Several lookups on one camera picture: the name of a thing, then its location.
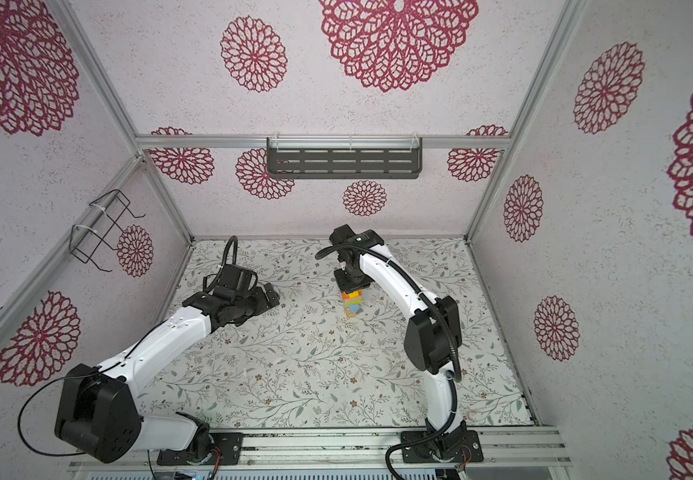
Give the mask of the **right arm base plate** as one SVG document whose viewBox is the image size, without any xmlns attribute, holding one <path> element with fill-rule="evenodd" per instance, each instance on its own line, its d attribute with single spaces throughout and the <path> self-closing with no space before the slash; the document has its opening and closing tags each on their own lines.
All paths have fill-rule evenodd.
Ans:
<svg viewBox="0 0 693 480">
<path fill-rule="evenodd" d="M 420 463 L 478 463 L 484 460 L 479 437 L 474 431 L 466 431 L 460 444 L 444 453 L 439 453 L 433 442 L 414 446 L 405 446 L 401 452 L 402 461 L 406 464 Z"/>
</svg>

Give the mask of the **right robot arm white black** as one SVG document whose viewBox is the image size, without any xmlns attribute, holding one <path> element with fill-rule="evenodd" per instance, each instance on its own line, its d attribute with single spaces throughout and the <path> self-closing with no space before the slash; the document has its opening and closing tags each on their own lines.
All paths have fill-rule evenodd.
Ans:
<svg viewBox="0 0 693 480">
<path fill-rule="evenodd" d="M 348 225 L 334 229 L 330 246 L 320 250 L 316 258 L 332 253 L 338 254 L 340 262 L 334 278 L 342 293 L 376 285 L 407 320 L 403 348 L 411 364 L 423 373 L 426 432 L 401 440 L 400 449 L 438 461 L 452 460 L 467 433 L 456 389 L 462 378 L 458 303 L 423 287 L 373 230 L 356 233 Z"/>
</svg>

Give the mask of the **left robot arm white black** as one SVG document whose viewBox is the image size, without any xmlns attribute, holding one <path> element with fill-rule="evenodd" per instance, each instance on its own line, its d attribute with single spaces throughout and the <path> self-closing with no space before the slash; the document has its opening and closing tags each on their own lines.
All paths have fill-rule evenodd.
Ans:
<svg viewBox="0 0 693 480">
<path fill-rule="evenodd" d="M 140 341 L 98 365 L 80 364 L 64 380 L 54 435 L 102 463 L 130 451 L 158 450 L 184 463 L 202 464 L 214 454 L 208 422 L 186 413 L 143 414 L 142 390 L 192 345 L 216 330 L 244 322 L 280 305 L 270 283 L 234 264 L 220 269 L 202 290 L 152 328 Z"/>
</svg>

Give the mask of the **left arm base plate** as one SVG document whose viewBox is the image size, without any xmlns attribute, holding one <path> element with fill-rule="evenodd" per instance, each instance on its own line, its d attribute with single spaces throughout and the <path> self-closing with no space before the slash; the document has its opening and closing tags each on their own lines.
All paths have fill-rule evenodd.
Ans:
<svg viewBox="0 0 693 480">
<path fill-rule="evenodd" d="M 240 460 L 244 443 L 242 433 L 210 433 L 196 434 L 186 450 L 162 450 L 156 459 L 157 466 L 186 466 L 186 465 L 236 465 Z"/>
</svg>

